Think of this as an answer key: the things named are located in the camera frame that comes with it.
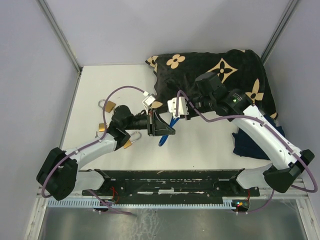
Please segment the large brass padlock with keys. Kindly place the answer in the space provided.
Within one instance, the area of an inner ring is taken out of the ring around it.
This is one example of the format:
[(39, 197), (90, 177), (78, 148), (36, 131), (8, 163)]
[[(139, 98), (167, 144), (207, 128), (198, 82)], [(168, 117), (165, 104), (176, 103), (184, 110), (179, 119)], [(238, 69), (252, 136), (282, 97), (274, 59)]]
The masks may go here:
[(142, 137), (142, 134), (140, 131), (135, 131), (135, 132), (131, 133), (129, 140), (124, 144), (123, 148), (127, 149), (128, 147), (132, 146), (133, 143), (140, 140), (141, 137)]

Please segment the brass padlock with key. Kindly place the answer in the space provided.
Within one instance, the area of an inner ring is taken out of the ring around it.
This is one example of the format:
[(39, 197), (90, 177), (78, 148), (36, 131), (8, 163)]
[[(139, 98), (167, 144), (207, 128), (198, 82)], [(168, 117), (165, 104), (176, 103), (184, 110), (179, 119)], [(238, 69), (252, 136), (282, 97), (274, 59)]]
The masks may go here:
[(116, 107), (116, 103), (105, 99), (99, 100), (97, 105), (107, 113), (111, 113)]

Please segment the small brass padlock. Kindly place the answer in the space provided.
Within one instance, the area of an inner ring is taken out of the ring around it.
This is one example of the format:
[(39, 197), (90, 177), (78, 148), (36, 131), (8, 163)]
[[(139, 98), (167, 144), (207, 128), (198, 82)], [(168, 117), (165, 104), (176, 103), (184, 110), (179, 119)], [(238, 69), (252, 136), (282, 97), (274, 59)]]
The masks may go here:
[(100, 124), (98, 125), (98, 132), (99, 132), (99, 133), (102, 133), (102, 132), (104, 132), (108, 127), (109, 127), (109, 123), (106, 123), (106, 124), (100, 123)]

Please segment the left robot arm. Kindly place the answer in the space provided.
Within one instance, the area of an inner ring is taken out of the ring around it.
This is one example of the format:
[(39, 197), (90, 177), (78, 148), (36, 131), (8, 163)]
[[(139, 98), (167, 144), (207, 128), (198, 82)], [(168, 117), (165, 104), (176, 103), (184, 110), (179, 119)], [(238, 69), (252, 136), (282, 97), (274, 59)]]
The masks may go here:
[(133, 115), (126, 105), (120, 105), (114, 110), (102, 136), (79, 147), (68, 150), (55, 147), (49, 152), (36, 176), (42, 186), (41, 195), (57, 201), (84, 190), (106, 195), (111, 189), (107, 176), (100, 170), (81, 169), (95, 159), (122, 148), (131, 137), (129, 130), (147, 130), (152, 137), (176, 133), (155, 108), (146, 114)]

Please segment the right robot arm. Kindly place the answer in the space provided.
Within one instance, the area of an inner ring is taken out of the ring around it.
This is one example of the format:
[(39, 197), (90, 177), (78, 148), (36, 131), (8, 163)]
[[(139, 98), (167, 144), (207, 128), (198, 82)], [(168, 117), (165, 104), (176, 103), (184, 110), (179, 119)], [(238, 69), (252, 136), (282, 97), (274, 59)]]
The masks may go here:
[(242, 195), (247, 189), (270, 187), (285, 193), (315, 158), (309, 150), (290, 143), (266, 120), (253, 101), (240, 89), (231, 91), (214, 72), (195, 79), (200, 97), (193, 98), (197, 113), (216, 112), (243, 130), (268, 156), (271, 163), (263, 167), (243, 169), (229, 183), (231, 193)]

